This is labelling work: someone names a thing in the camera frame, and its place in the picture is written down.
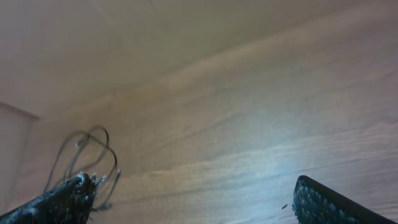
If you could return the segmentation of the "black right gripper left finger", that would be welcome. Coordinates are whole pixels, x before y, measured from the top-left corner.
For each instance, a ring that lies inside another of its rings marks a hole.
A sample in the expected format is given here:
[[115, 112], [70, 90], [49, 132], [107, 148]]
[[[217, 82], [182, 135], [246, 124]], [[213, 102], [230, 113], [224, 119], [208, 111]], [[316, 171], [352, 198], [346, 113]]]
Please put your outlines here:
[[86, 224], [95, 210], [97, 189], [96, 176], [80, 173], [1, 215], [1, 224]]

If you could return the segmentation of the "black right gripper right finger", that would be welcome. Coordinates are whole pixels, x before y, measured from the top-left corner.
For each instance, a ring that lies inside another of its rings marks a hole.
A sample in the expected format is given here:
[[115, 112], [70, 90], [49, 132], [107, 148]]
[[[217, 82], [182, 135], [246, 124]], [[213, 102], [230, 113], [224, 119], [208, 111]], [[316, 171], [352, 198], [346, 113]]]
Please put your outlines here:
[[395, 224], [306, 175], [296, 181], [292, 210], [300, 224]]

